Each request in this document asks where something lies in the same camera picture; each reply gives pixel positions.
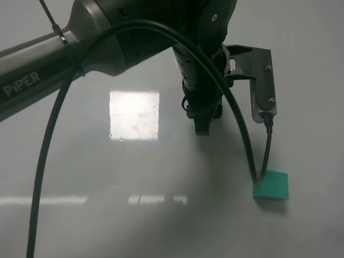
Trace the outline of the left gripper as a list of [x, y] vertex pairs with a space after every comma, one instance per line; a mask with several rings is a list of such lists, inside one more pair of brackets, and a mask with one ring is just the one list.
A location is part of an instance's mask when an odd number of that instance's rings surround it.
[[223, 114], [223, 106], [217, 105], [220, 99], [218, 87], [186, 48], [178, 44], [173, 51], [182, 75], [182, 108], [189, 118], [194, 118], [196, 135], [210, 135], [211, 121], [220, 119]]

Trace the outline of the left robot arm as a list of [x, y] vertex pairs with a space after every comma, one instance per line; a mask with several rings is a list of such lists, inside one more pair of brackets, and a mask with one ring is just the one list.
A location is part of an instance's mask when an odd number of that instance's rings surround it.
[[186, 112], [197, 135], [221, 116], [214, 80], [182, 43], [154, 26], [177, 31], [224, 68], [223, 41], [236, 1], [75, 1], [64, 28], [1, 51], [1, 120], [91, 71], [118, 76], [172, 48]]

